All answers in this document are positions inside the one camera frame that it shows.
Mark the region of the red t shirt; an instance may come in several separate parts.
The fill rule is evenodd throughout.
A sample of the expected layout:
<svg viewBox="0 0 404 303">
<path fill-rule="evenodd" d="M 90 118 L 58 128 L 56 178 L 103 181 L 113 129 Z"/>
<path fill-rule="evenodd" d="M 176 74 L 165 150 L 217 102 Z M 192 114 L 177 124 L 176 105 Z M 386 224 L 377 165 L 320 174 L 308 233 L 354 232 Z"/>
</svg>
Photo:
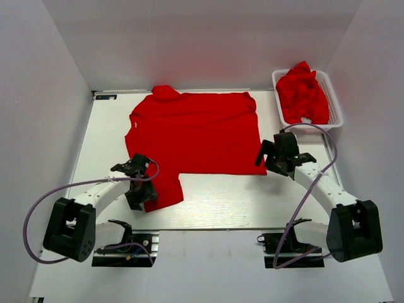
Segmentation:
<svg viewBox="0 0 404 303">
<path fill-rule="evenodd" d="M 256 101 L 247 92 L 179 93 L 156 86 L 129 116 L 125 136 L 130 157 L 142 154 L 156 163 L 151 212 L 184 199 L 180 174 L 266 175 L 255 161 L 261 148 Z"/>
</svg>

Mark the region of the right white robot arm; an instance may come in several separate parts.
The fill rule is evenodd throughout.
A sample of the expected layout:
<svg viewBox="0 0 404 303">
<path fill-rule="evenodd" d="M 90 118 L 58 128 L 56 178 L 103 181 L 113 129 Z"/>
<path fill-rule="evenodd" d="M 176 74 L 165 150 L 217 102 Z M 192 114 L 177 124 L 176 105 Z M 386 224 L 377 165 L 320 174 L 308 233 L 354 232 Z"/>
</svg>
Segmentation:
<svg viewBox="0 0 404 303">
<path fill-rule="evenodd" d="M 376 204 L 361 201 L 341 188 L 310 153 L 299 151 L 293 133 L 280 131 L 273 141 L 264 140 L 255 164 L 290 177 L 306 189 L 303 200 L 312 196 L 329 216 L 327 224 L 298 218 L 302 208 L 299 204 L 283 234 L 265 241 L 266 252 L 273 255 L 274 268 L 287 267 L 322 249 L 340 263 L 383 250 Z"/>
</svg>

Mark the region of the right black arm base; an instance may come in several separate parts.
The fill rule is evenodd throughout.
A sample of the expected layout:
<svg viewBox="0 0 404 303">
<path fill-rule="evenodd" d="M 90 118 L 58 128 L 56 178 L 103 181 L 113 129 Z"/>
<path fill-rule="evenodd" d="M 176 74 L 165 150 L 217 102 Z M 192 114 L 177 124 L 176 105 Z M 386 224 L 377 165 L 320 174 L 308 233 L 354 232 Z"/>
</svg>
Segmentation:
<svg viewBox="0 0 404 303">
<path fill-rule="evenodd" d="M 264 266 L 266 269 L 273 269 L 273 261 L 281 237 L 281 232 L 268 232 L 259 235 L 256 239 L 257 243 L 261 244 L 263 247 Z M 298 243 L 294 237 L 289 234 L 280 249 L 277 265 L 280 266 L 313 248 L 314 247 L 310 244 Z M 319 248 L 304 258 L 288 264 L 286 268 L 324 268 L 322 249 Z"/>
</svg>

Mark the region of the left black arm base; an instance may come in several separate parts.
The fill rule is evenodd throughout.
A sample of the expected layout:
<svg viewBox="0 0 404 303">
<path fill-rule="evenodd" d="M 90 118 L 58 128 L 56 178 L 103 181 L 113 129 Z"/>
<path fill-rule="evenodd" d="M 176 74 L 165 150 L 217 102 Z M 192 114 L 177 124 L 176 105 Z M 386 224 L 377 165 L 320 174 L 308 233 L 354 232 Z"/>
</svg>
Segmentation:
<svg viewBox="0 0 404 303">
<path fill-rule="evenodd" d="M 132 231 L 120 248 L 97 249 L 92 267 L 151 268 L 158 255 L 159 232 Z"/>
</svg>

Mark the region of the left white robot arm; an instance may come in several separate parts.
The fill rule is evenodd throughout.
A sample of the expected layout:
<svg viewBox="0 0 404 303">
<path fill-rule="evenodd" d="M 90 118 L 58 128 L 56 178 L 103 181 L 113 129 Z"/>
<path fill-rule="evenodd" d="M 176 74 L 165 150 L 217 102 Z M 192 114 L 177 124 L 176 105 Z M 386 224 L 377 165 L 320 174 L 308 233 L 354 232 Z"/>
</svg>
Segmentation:
<svg viewBox="0 0 404 303">
<path fill-rule="evenodd" d="M 123 197 L 131 210 L 157 200 L 147 170 L 154 161 L 135 154 L 125 163 L 113 166 L 106 177 L 92 181 L 92 187 L 73 198 L 59 198 L 53 206 L 43 245 L 48 251 L 85 261 L 98 249 L 126 252 L 133 246 L 132 226 L 109 219 L 97 223 L 98 216 L 114 201 Z"/>
</svg>

